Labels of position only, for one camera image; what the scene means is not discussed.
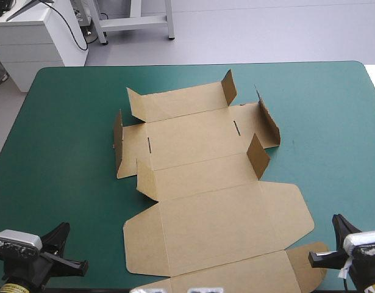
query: green table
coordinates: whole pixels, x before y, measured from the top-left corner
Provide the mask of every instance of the green table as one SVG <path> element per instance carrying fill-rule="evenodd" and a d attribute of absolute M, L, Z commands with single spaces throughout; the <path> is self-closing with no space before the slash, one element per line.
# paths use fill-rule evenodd
<path fill-rule="evenodd" d="M 136 177 L 115 179 L 113 121 L 122 108 L 124 125 L 139 122 L 127 86 L 162 92 L 218 81 L 229 68 L 235 103 L 256 101 L 255 84 L 280 127 L 281 146 L 268 150 L 262 179 L 301 189 L 315 229 L 296 245 L 324 241 L 334 249 L 334 213 L 375 229 L 375 89 L 360 63 L 47 68 L 0 155 L 0 230 L 43 234 L 70 222 L 65 256 L 89 260 L 90 269 L 50 287 L 131 288 L 160 279 L 125 268 L 123 223 L 154 202 L 135 190 Z M 336 274 L 321 289 L 342 289 Z"/>

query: gray floor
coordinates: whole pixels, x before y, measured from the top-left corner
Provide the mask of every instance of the gray floor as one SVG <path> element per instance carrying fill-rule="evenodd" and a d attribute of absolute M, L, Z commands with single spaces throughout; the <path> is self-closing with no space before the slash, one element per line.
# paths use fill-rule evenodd
<path fill-rule="evenodd" d="M 111 18 L 129 1 L 99 0 Z M 375 0 L 173 0 L 176 39 L 166 28 L 109 33 L 90 45 L 86 65 L 358 60 L 375 64 Z M 164 11 L 143 0 L 143 12 Z M 24 101 L 11 80 L 0 85 L 0 150 Z"/>

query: white table frame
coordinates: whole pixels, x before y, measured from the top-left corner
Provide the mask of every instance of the white table frame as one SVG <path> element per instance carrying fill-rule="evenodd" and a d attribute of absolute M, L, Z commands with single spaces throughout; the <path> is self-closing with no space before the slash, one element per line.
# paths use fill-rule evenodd
<path fill-rule="evenodd" d="M 99 41 L 103 45 L 108 44 L 106 32 L 146 29 L 164 25 L 168 26 L 168 38 L 170 40 L 175 39 L 171 0 L 165 0 L 166 14 L 156 16 L 141 16 L 141 0 L 131 0 L 130 17 L 115 18 L 112 20 L 102 19 L 96 0 L 88 0 L 87 3 L 94 22 L 94 27 L 98 33 Z"/>

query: cardboard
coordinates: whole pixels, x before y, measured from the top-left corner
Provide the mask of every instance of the cardboard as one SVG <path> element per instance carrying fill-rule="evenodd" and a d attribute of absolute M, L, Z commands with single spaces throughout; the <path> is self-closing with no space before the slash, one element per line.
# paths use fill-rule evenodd
<path fill-rule="evenodd" d="M 280 144 L 259 93 L 257 103 L 229 106 L 230 71 L 187 89 L 127 92 L 144 123 L 123 127 L 117 115 L 117 178 L 138 175 L 137 189 L 158 201 L 124 225 L 128 271 L 171 277 L 154 284 L 169 292 L 317 286 L 324 274 L 308 273 L 306 248 L 285 251 L 314 228 L 300 190 L 259 181 L 270 161 L 264 148 Z"/>
<path fill-rule="evenodd" d="M 326 250 L 327 247 L 322 242 L 315 242 L 214 269 L 169 278 L 136 289 L 164 288 L 167 293 L 184 293 L 189 288 L 222 287 L 227 293 L 308 293 L 322 282 L 326 269 L 311 268 L 307 251 Z"/>
<path fill-rule="evenodd" d="M 123 153 L 122 159 L 116 153 L 117 178 L 136 175 L 137 161 L 161 170 L 245 153 L 254 134 L 264 148 L 280 143 L 260 95 L 257 103 L 229 107 L 236 96 L 230 71 L 212 84 L 142 96 L 127 92 L 133 115 L 146 123 L 122 128 L 117 115 L 114 144 Z"/>
<path fill-rule="evenodd" d="M 131 218 L 124 225 L 126 266 L 173 277 L 283 250 L 311 230 L 295 185 L 255 181 L 164 200 Z"/>

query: slot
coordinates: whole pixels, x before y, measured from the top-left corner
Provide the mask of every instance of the slot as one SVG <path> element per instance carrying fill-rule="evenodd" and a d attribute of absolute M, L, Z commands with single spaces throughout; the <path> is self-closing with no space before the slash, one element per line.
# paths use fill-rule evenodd
<path fill-rule="evenodd" d="M 151 154 L 152 153 L 152 151 L 151 151 L 151 141 L 149 140 L 149 137 L 147 137 L 147 138 L 148 138 L 149 153 Z"/>
<path fill-rule="evenodd" d="M 238 130 L 238 127 L 237 127 L 237 124 L 236 124 L 235 120 L 234 120 L 234 123 L 235 123 L 235 127 L 236 127 L 236 130 L 237 130 L 238 136 L 240 136 L 240 131 Z"/>

